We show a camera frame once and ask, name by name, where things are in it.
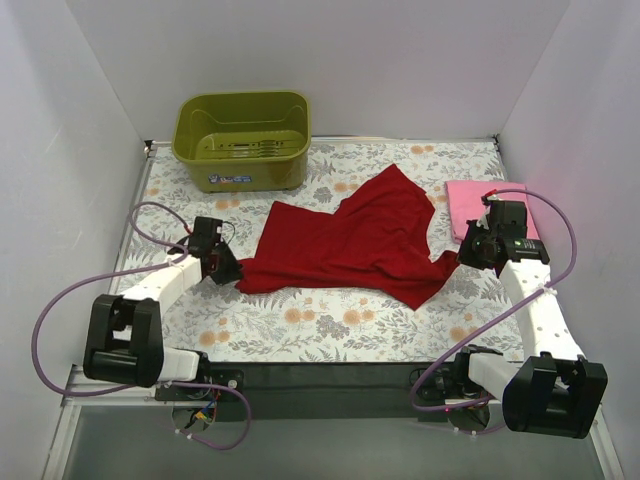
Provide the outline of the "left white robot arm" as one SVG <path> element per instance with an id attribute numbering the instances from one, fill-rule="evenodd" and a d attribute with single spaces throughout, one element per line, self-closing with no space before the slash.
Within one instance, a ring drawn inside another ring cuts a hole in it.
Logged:
<path id="1" fill-rule="evenodd" d="M 178 382 L 193 400 L 213 386 L 200 352 L 164 344 L 162 317 L 183 294 L 209 278 L 217 285 L 243 278 L 242 267 L 222 238 L 224 222 L 198 217 L 191 233 L 170 249 L 168 266 L 120 295 L 101 295 L 92 305 L 83 372 L 93 380 L 138 387 Z"/>

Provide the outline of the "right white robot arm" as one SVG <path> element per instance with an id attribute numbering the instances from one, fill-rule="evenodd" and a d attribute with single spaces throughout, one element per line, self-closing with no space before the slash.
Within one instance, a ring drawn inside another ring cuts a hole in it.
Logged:
<path id="1" fill-rule="evenodd" d="M 512 431 L 582 439 L 604 395 L 603 365 L 588 361 L 569 333 L 550 286 L 544 244 L 528 237 L 524 202 L 484 198 L 485 214 L 468 223 L 459 251 L 465 266 L 496 273 L 513 306 L 525 359 L 509 363 L 496 350 L 463 347 L 452 368 L 464 397 L 485 391 L 500 401 Z"/>

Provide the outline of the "red t shirt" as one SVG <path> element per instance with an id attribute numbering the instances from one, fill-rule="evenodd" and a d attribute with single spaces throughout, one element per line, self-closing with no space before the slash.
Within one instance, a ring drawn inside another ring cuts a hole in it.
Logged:
<path id="1" fill-rule="evenodd" d="M 459 265 L 453 251 L 430 257 L 434 214 L 426 193 L 395 165 L 366 181 L 334 213 L 276 202 L 255 255 L 241 262 L 236 287 L 245 294 L 365 288 L 416 310 Z"/>

